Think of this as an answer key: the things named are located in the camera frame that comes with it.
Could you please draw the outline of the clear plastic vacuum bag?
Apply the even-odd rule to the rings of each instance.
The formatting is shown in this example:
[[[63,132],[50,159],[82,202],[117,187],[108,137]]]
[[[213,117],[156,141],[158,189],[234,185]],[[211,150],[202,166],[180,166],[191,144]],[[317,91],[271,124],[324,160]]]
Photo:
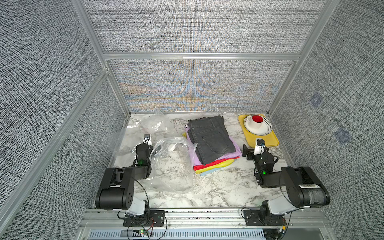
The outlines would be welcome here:
[[[185,194],[193,190],[194,170],[192,153],[196,145],[190,143],[171,121],[161,112],[131,116],[120,134],[120,145],[114,151],[114,167],[128,167],[136,158],[136,146],[143,143],[144,135],[151,135],[150,154],[152,172],[144,179],[144,186],[156,191]],[[173,152],[169,144],[176,144]]]

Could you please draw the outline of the yellow garment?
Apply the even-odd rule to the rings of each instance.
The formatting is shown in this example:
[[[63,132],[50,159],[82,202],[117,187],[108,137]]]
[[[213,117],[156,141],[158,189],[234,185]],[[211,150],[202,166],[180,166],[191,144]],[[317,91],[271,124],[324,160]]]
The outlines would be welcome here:
[[[222,161],[220,163],[217,163],[217,164],[211,165],[211,166],[203,166],[203,165],[194,166],[194,171],[196,174],[202,174],[202,173],[205,173],[205,172],[208,172],[211,170],[227,167],[227,166],[233,164],[235,161],[236,161],[236,159],[228,159],[228,160]]]

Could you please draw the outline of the purple garment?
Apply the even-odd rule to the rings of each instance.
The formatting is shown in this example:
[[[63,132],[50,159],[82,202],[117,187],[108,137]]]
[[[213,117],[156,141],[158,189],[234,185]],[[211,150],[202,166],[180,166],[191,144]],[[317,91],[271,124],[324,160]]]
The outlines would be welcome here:
[[[194,165],[206,165],[220,159],[239,157],[241,151],[224,127],[194,129],[186,126],[187,138],[196,144],[192,153]]]

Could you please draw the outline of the red striped waistband shorts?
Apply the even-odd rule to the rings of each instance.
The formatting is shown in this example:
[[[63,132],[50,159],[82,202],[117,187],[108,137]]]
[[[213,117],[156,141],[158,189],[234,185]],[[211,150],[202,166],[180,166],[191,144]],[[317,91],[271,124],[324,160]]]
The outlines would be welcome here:
[[[214,161],[214,162],[212,162],[212,163],[209,163],[209,164],[206,164],[206,165],[203,165],[203,166],[211,166],[211,165],[215,165],[215,164],[217,164],[217,163],[220,163],[220,162],[222,162],[222,161],[225,161],[225,160],[228,160],[228,159],[220,159],[220,160],[216,160],[216,161]]]

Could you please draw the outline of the black garment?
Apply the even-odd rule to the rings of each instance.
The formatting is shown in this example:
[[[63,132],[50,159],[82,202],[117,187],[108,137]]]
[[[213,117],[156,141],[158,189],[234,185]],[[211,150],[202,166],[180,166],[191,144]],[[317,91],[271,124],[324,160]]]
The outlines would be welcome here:
[[[224,124],[224,117],[203,117],[188,121],[187,131],[192,143],[197,144],[197,156],[203,165],[210,164],[226,154],[236,152]]]

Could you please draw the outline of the light blue trousers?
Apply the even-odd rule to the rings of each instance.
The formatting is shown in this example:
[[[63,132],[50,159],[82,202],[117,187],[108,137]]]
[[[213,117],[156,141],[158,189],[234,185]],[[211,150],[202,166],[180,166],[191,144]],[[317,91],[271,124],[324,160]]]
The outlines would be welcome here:
[[[212,169],[212,170],[208,170],[208,171],[206,171],[206,172],[202,172],[202,173],[200,173],[199,175],[200,175],[200,176],[205,176],[205,175],[211,174],[211,173],[213,173],[213,172],[220,171],[221,169],[224,169],[224,168],[226,168],[226,167],[214,168],[214,169]]]

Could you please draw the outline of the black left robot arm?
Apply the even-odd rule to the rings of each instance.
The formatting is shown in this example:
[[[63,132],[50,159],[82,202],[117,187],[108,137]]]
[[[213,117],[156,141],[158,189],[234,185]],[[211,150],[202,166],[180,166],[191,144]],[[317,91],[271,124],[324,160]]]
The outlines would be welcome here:
[[[96,195],[95,206],[101,210],[126,210],[131,216],[144,216],[149,212],[149,200],[134,196],[139,180],[147,179],[152,172],[150,154],[153,146],[141,143],[136,146],[133,165],[124,168],[107,168]]]

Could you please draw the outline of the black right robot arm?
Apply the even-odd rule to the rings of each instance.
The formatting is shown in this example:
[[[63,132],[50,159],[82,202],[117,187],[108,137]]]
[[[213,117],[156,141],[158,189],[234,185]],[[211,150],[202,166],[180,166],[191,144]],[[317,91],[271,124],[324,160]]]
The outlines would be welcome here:
[[[243,145],[243,156],[253,161],[254,177],[260,187],[286,189],[281,196],[263,201],[258,210],[244,210],[248,226],[282,224],[285,214],[330,204],[328,190],[310,167],[283,167],[274,172],[279,158],[269,152],[263,140],[254,149]]]

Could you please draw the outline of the white vacuum bag valve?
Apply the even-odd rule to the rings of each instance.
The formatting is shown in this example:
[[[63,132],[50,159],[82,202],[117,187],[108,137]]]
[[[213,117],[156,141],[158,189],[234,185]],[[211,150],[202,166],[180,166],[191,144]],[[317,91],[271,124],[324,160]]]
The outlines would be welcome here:
[[[173,151],[175,150],[175,148],[176,148],[176,144],[171,143],[171,144],[169,144],[169,146],[168,146],[168,151],[169,151],[169,152],[173,152]]]

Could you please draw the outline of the yellow plastic tray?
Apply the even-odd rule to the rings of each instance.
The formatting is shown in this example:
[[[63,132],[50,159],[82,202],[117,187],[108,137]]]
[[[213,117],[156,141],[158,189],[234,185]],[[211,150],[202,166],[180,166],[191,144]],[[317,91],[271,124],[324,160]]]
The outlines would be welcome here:
[[[272,129],[272,124],[264,115],[240,115],[238,120],[250,147],[255,147],[257,139],[264,140],[267,147],[279,145],[280,142]]]

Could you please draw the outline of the white patterned saucer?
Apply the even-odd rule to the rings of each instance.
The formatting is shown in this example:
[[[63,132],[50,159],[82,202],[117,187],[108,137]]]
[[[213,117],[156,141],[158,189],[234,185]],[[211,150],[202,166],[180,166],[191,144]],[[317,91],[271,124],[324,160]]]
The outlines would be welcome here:
[[[271,122],[264,116],[258,114],[246,116],[244,126],[247,131],[258,136],[265,136],[272,132]]]

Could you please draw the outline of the white cup red inside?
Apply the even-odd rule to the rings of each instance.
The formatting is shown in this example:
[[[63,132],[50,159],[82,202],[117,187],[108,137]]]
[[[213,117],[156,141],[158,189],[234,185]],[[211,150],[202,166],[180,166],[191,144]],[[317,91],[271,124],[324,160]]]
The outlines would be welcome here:
[[[249,115],[245,118],[245,126],[251,129],[258,129],[263,125],[264,118],[260,115]]]

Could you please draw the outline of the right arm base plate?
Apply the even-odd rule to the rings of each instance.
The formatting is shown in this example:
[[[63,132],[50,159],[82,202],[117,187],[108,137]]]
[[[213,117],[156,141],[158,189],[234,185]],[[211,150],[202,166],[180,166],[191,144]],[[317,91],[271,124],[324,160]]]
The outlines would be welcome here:
[[[244,218],[246,225],[251,227],[283,226],[285,224],[283,216],[267,214],[256,209],[242,209],[241,215]]]

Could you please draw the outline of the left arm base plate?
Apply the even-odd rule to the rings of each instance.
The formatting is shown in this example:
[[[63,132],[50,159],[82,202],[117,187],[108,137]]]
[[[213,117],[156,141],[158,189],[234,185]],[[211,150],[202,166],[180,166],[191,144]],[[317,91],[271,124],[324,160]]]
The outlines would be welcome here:
[[[124,227],[163,227],[165,223],[165,211],[150,210],[141,216],[126,215],[124,218]]]

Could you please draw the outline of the aluminium front rail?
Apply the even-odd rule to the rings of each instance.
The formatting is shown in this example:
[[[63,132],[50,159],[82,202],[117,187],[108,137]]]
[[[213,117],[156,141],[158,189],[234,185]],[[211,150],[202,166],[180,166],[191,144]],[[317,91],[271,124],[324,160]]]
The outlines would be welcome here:
[[[250,229],[240,208],[185,208],[164,209],[169,229]],[[123,212],[88,209],[79,230],[122,229]],[[300,210],[287,216],[291,228],[330,228],[322,209]]]

